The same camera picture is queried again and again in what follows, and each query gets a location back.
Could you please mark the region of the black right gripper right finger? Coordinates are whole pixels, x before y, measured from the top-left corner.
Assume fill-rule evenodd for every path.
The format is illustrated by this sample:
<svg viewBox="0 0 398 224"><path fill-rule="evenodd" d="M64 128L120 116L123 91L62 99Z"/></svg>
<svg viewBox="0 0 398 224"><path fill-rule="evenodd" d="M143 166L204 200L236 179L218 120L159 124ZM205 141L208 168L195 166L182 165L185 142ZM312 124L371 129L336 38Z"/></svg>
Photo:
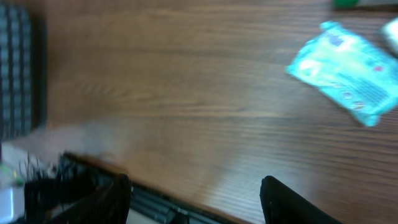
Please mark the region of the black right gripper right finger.
<svg viewBox="0 0 398 224"><path fill-rule="evenodd" d="M271 175L259 196L266 224L341 224Z"/></svg>

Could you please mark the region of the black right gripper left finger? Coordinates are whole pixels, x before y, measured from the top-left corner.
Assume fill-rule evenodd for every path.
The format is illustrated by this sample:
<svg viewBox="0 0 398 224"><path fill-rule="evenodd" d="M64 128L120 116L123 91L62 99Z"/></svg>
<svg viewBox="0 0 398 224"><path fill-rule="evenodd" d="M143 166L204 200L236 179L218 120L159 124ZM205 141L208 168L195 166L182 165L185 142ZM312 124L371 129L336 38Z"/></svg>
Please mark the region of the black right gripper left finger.
<svg viewBox="0 0 398 224"><path fill-rule="evenodd" d="M48 224L125 224L131 201L131 185L125 174L95 190Z"/></svg>

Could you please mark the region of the teal wet wipes pack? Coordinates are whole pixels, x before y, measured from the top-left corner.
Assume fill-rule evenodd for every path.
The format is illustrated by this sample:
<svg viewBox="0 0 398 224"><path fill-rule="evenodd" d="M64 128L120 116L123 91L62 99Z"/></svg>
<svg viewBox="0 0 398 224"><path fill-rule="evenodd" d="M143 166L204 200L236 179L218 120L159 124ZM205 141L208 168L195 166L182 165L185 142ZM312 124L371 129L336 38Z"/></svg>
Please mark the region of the teal wet wipes pack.
<svg viewBox="0 0 398 224"><path fill-rule="evenodd" d="M397 107L397 59L340 23L320 24L286 72L314 86L365 126Z"/></svg>

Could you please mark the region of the small teal tissue pack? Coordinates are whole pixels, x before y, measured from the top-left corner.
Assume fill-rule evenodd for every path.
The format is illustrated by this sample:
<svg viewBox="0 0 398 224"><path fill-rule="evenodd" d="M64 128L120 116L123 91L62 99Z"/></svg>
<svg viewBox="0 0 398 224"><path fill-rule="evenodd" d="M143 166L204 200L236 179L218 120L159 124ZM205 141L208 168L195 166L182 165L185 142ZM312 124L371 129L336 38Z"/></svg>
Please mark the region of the small teal tissue pack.
<svg viewBox="0 0 398 224"><path fill-rule="evenodd" d="M381 28L383 39L395 55L397 55L397 24L398 18L395 18Z"/></svg>

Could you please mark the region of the green lid jar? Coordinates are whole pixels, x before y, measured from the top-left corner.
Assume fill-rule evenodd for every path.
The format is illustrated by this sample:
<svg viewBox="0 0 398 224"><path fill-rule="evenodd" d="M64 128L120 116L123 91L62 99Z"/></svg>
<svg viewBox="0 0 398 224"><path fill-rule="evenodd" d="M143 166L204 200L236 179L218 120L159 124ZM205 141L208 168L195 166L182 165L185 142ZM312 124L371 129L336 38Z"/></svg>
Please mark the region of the green lid jar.
<svg viewBox="0 0 398 224"><path fill-rule="evenodd" d="M332 0L335 9L354 9L356 7L394 6L397 0Z"/></svg>

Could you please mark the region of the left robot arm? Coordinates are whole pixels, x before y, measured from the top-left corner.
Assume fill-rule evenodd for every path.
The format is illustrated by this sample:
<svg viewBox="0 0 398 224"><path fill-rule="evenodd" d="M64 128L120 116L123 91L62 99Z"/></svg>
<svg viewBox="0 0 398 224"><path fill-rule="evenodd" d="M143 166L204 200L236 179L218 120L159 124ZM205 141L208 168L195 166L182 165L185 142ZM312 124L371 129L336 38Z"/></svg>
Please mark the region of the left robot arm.
<svg viewBox="0 0 398 224"><path fill-rule="evenodd" d="M125 224L131 201L128 176L107 177L62 156L54 177L37 171L24 184L18 223Z"/></svg>

